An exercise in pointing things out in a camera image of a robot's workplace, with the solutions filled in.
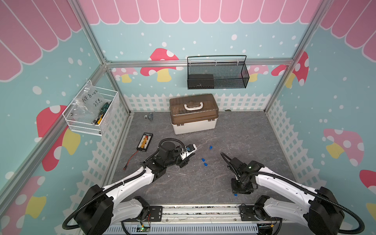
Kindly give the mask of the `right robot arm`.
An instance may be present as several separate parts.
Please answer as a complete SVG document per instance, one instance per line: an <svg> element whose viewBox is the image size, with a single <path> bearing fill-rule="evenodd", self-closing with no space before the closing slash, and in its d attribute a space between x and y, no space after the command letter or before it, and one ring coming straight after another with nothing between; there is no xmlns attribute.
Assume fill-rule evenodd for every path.
<svg viewBox="0 0 376 235"><path fill-rule="evenodd" d="M258 187L265 187L289 200L284 202L262 195L252 206L240 205L242 220L275 218L281 222L286 219L308 227L315 235L357 235L365 230L362 219L340 205L329 189L298 184L256 161L246 164L226 154L222 158L235 175L231 180L234 194L251 194Z"/></svg>

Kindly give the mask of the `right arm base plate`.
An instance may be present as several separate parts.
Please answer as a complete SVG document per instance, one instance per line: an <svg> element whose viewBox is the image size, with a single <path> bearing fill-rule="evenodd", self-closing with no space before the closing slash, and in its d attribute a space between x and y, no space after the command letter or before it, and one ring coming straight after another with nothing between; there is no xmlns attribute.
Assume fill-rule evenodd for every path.
<svg viewBox="0 0 376 235"><path fill-rule="evenodd" d="M242 221L271 221L278 222L276 217L270 217L266 211L259 206L241 204L239 206Z"/></svg>

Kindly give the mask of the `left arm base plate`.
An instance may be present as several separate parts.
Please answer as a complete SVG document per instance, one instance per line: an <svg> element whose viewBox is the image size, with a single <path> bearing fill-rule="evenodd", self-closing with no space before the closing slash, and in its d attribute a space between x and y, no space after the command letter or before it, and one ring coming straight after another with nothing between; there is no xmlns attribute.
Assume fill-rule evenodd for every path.
<svg viewBox="0 0 376 235"><path fill-rule="evenodd" d="M124 222L161 222L162 221L162 206L149 206L142 209L141 213L134 217L124 220Z"/></svg>

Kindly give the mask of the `clear test tube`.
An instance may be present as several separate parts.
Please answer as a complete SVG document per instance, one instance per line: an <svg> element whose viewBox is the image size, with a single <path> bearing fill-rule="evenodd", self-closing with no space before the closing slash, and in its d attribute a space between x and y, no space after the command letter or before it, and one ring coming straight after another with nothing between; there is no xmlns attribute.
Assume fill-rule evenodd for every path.
<svg viewBox="0 0 376 235"><path fill-rule="evenodd" d="M175 175L186 176L186 174L184 174L184 173L181 173L181 172L177 172L177 171L166 170L166 172L167 172L167 173L170 173L170 174L175 174Z"/></svg>

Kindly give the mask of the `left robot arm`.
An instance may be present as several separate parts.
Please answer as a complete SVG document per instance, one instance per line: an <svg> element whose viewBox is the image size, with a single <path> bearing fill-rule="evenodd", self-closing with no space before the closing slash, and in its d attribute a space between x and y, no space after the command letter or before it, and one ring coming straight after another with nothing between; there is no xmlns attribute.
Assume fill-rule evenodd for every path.
<svg viewBox="0 0 376 235"><path fill-rule="evenodd" d="M168 167L185 167L196 150L195 144L186 146L178 139L163 139L134 173L104 187L90 187L77 209L64 220L62 229L80 229L86 235L102 235L111 225L127 219L143 223L149 217L150 205L140 196L127 202L125 199L161 178Z"/></svg>

